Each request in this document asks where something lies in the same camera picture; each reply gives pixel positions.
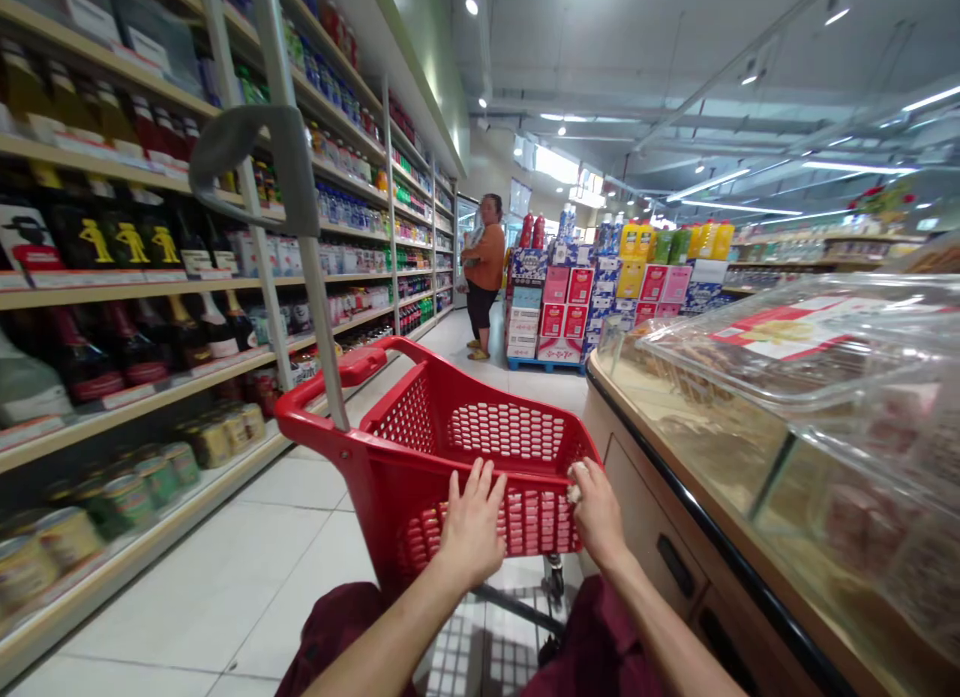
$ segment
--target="orange shirt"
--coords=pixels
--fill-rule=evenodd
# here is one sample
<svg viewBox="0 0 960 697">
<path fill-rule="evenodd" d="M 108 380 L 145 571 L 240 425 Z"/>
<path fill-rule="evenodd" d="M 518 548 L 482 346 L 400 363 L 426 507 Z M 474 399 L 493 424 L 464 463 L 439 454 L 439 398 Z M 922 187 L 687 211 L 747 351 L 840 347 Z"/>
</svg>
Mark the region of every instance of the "orange shirt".
<svg viewBox="0 0 960 697">
<path fill-rule="evenodd" d="M 503 227 L 499 224 L 487 225 L 483 230 L 480 244 L 472 250 L 460 253 L 463 259 L 479 259 L 475 267 L 464 267 L 463 274 L 477 287 L 498 290 L 503 284 L 503 252 L 505 249 Z"/>
</svg>

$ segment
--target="forearm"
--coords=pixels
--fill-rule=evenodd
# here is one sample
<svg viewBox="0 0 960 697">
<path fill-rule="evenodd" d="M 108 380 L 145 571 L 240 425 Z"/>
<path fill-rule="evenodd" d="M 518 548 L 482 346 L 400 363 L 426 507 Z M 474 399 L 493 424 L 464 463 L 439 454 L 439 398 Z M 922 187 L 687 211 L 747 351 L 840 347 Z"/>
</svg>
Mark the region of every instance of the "forearm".
<svg viewBox="0 0 960 697">
<path fill-rule="evenodd" d="M 627 606 L 644 650 L 653 656 L 671 694 L 743 697 L 737 683 L 660 596 L 632 554 L 624 550 L 602 571 Z"/>
<path fill-rule="evenodd" d="M 304 697 L 396 697 L 463 598 L 434 559 L 383 617 L 328 667 Z"/>
</svg>

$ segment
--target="black pants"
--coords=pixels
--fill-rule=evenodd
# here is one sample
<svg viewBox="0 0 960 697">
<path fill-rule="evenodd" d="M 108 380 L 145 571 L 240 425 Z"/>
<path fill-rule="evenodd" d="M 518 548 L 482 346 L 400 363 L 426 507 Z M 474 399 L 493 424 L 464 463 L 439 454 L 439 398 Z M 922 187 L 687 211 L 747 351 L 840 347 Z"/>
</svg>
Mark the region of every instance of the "black pants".
<svg viewBox="0 0 960 697">
<path fill-rule="evenodd" d="M 480 339 L 480 330 L 490 329 L 490 308 L 497 301 L 500 290 L 485 290 L 467 280 L 467 314 L 470 315 L 470 326 L 473 328 L 473 338 Z"/>
</svg>

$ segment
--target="hand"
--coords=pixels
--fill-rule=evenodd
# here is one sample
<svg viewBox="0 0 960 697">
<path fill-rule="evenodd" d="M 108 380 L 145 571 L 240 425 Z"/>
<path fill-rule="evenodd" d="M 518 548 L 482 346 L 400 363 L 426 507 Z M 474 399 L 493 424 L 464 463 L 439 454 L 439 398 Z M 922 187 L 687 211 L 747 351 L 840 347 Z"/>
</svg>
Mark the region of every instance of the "hand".
<svg viewBox="0 0 960 697">
<path fill-rule="evenodd" d="M 628 553 L 620 504 L 606 473 L 593 460 L 575 462 L 573 478 L 581 495 L 573 510 L 580 539 L 597 566 L 608 569 L 621 555 Z"/>
<path fill-rule="evenodd" d="M 440 535 L 440 551 L 434 562 L 450 572 L 464 593 L 492 575 L 503 564 L 507 543 L 497 535 L 497 512 L 507 489 L 507 476 L 500 475 L 490 489 L 493 461 L 478 457 L 460 494 L 459 474 L 450 475 L 450 504 Z"/>
</svg>

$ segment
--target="right hand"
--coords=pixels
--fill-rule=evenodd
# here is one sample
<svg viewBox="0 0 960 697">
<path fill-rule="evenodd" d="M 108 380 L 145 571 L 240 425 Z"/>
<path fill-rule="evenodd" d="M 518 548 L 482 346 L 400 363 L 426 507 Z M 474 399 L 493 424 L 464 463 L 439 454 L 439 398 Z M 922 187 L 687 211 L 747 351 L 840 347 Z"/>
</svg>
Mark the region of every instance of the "right hand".
<svg viewBox="0 0 960 697">
<path fill-rule="evenodd" d="M 575 462 L 573 477 L 580 487 L 580 502 L 573 510 L 580 540 L 597 566 L 608 569 L 629 553 L 623 538 L 620 504 L 606 473 L 593 460 Z"/>
</svg>

